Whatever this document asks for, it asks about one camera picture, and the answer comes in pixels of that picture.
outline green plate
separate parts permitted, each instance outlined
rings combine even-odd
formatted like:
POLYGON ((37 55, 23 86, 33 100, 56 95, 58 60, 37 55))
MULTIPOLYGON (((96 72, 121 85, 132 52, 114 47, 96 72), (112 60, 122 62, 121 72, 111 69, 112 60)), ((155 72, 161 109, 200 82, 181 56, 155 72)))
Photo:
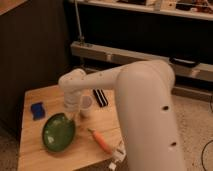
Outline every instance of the green plate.
POLYGON ((75 122, 64 113, 49 118, 42 131, 44 146, 52 152, 63 151, 72 142, 75 135, 75 122))

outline blue block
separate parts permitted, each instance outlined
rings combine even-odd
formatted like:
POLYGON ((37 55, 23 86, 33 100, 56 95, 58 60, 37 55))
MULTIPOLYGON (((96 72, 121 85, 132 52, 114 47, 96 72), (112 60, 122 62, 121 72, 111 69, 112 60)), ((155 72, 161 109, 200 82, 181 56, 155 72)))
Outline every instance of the blue block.
POLYGON ((33 113, 33 120, 38 120, 45 117, 45 110, 42 102, 31 105, 31 112, 33 113))

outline small cup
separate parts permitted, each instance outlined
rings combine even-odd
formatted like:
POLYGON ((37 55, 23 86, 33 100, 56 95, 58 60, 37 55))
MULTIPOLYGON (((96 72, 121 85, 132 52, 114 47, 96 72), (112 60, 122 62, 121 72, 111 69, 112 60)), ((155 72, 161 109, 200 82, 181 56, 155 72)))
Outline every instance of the small cup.
POLYGON ((91 96, 82 96, 80 104, 80 115, 87 118, 90 116, 91 107, 92 107, 92 97, 91 96))

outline wooden tabletop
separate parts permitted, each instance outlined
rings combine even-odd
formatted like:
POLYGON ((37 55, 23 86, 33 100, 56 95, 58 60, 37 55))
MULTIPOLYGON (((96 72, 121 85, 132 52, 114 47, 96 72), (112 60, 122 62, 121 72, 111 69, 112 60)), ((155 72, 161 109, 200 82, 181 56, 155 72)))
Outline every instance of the wooden tabletop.
MULTIPOLYGON (((48 118, 64 111, 63 93, 58 86, 26 92, 18 170, 71 171, 110 158, 110 155, 103 152, 87 131, 87 128, 99 131, 112 147, 116 147, 122 139, 114 105, 113 91, 104 92, 109 105, 100 108, 94 100, 93 112, 89 118, 83 119, 80 115, 76 117, 77 131, 74 141, 65 151, 55 154, 50 154, 45 150, 41 133, 48 118), (37 102, 43 102, 46 117, 34 121, 30 106, 37 102)), ((86 90, 84 94, 93 97, 91 90, 86 90)))

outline orange carrot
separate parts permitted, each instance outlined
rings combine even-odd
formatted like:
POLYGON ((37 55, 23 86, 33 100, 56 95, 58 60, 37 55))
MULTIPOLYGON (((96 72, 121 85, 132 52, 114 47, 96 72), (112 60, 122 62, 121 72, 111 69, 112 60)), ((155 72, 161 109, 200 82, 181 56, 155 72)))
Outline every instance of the orange carrot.
POLYGON ((112 154, 112 149, 108 146, 108 144, 104 141, 102 135, 94 130, 88 129, 92 133, 94 140, 98 143, 98 145, 107 153, 112 154))

